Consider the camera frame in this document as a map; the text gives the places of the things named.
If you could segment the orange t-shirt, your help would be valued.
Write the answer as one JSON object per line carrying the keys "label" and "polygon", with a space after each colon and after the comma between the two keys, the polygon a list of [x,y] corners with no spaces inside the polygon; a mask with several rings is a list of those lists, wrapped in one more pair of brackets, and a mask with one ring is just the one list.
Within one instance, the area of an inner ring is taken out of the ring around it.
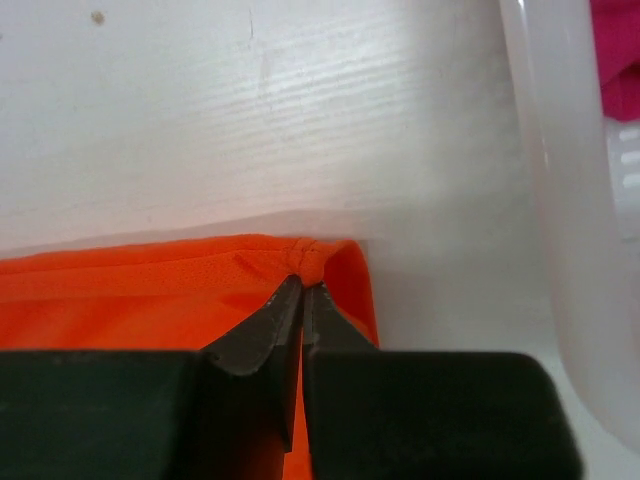
{"label": "orange t-shirt", "polygon": [[278,479],[312,479],[303,392],[306,292],[325,286],[376,347],[369,268],[352,240],[240,235],[39,254],[1,264],[1,355],[23,350],[199,350],[289,277],[303,288],[293,444]]}

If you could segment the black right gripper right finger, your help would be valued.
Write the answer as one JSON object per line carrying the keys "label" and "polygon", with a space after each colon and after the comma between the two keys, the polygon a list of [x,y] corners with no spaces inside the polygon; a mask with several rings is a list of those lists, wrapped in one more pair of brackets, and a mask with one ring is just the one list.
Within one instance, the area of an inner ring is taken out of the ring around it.
{"label": "black right gripper right finger", "polygon": [[390,351],[328,289],[304,299],[303,392],[317,479],[579,479],[551,377],[510,352]]}

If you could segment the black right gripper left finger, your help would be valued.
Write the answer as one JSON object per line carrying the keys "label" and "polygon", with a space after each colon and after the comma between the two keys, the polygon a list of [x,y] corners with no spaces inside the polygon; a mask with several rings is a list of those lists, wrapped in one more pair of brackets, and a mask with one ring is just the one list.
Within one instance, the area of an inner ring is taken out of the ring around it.
{"label": "black right gripper left finger", "polygon": [[278,479],[293,444],[303,288],[287,278],[199,350],[1,355],[5,479]]}

